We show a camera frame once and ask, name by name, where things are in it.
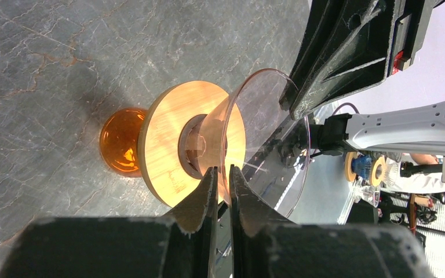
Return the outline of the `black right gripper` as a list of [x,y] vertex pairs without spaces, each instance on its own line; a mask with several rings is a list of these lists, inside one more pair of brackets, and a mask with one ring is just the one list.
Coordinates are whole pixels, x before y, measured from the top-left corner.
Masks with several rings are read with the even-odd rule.
[[294,120],[413,65],[437,1],[312,1],[280,98]]

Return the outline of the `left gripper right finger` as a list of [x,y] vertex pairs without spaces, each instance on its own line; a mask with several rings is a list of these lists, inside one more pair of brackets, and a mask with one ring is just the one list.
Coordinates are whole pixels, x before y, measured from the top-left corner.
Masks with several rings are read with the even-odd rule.
[[432,277],[424,249],[396,225],[300,225],[228,177],[234,277]]

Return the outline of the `round wooden dripper collar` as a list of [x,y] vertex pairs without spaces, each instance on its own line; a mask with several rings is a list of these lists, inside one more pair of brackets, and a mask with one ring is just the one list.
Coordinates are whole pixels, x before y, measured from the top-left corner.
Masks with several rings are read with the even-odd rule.
[[246,132],[236,93],[208,81],[163,92],[147,112],[138,137],[143,179],[163,204],[175,207],[218,168],[218,201],[229,203],[229,168],[242,167]]

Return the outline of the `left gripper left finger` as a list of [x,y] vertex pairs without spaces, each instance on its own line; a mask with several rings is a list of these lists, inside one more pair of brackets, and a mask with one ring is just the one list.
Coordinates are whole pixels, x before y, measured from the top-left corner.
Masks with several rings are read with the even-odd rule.
[[0,277],[214,277],[218,172],[160,217],[54,217],[29,224]]

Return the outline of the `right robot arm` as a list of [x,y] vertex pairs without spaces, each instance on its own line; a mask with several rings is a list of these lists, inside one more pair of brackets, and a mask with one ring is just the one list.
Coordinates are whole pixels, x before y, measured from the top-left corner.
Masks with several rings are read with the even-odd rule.
[[[279,100],[294,120],[380,85],[412,65],[441,1],[313,1],[290,78]],[[349,151],[445,155],[445,101],[380,114],[329,117],[310,128],[322,154]]]

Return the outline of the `amber glass carafe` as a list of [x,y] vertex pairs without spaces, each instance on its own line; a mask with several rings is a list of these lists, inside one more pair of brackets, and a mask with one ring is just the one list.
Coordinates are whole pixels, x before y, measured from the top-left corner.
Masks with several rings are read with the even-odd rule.
[[141,108],[120,109],[103,125],[99,137],[100,154],[113,172],[128,178],[142,176],[137,147],[146,114]]

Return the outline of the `clear plastic dripper cone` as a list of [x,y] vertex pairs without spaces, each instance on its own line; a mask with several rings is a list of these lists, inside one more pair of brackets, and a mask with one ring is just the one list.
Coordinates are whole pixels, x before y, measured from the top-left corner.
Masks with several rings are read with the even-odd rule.
[[187,163],[200,173],[217,169],[223,203],[230,201],[229,172],[236,166],[270,208],[285,217],[295,209],[310,163],[309,123],[294,120],[280,101],[296,91],[282,71],[258,70],[186,126],[180,146]]

